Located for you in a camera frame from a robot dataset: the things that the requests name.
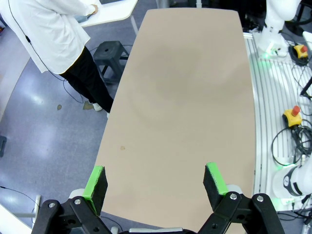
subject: aluminum platform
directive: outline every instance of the aluminum platform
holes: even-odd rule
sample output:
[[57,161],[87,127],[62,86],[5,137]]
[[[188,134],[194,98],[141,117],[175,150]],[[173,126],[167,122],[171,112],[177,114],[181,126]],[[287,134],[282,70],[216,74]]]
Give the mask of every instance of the aluminum platform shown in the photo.
[[[312,102],[299,96],[301,88],[298,88],[294,79],[299,80],[304,87],[312,71],[310,67],[304,69],[295,65],[288,57],[283,61],[259,58],[253,35],[244,33],[244,39],[250,62],[256,122],[254,193],[268,194],[277,211],[292,210],[293,201],[295,209],[300,209],[304,196],[280,199],[273,193],[273,176],[282,166],[273,161],[271,143],[275,135],[285,128],[282,114],[286,109],[299,105],[305,114],[312,114]],[[301,116],[312,121],[311,116],[303,115],[302,112]],[[289,164],[293,161],[294,148],[290,131],[285,131],[275,140],[273,151],[276,159]],[[311,199],[306,208],[309,207],[312,207]]]

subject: white shirt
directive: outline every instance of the white shirt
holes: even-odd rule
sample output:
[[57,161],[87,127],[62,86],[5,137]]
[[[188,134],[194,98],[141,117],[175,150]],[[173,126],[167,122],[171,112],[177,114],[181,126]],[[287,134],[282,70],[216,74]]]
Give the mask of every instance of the white shirt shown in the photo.
[[[11,15],[8,1],[22,30]],[[90,39],[73,15],[87,16],[94,11],[94,6],[81,0],[0,0],[4,21],[37,67],[41,72],[50,70],[55,74],[62,74],[73,65]]]

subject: brown table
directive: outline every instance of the brown table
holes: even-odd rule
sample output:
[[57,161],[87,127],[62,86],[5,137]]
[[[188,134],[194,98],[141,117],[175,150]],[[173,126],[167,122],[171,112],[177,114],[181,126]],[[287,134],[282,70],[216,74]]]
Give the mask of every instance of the brown table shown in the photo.
[[[96,165],[103,211],[198,231],[211,214],[204,166],[251,197],[254,98],[235,11],[150,10],[123,73]],[[243,233],[241,225],[233,232]]]

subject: green tape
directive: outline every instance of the green tape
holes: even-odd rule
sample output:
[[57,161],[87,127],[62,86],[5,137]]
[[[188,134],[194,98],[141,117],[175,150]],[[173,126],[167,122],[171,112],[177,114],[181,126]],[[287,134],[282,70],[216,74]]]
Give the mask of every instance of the green tape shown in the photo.
[[90,175],[90,178],[88,180],[88,183],[87,183],[87,186],[83,192],[83,197],[86,201],[90,202],[92,208],[94,209],[95,213],[97,213],[97,210],[96,210],[96,207],[94,205],[94,202],[93,202],[93,199],[92,199],[92,196],[93,196],[93,193],[94,193],[94,190],[95,190],[95,186],[97,185],[98,183],[98,179],[103,171],[104,167],[102,166],[95,166],[93,168],[93,171]]
[[226,186],[226,183],[219,171],[219,168],[217,166],[217,164],[215,162],[209,162],[207,163],[207,168],[210,171],[213,179],[214,179],[214,183],[216,185],[216,188],[218,189],[218,193],[220,195],[225,195],[229,190]]

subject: screw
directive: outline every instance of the screw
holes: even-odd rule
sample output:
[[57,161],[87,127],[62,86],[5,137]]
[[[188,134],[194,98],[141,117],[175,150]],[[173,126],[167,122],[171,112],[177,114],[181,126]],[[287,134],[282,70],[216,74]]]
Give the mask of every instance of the screw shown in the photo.
[[263,197],[262,196],[258,196],[257,197],[257,201],[263,202]]
[[237,199],[237,195],[236,195],[236,194],[231,194],[231,195],[230,195],[230,199],[236,200],[236,199]]

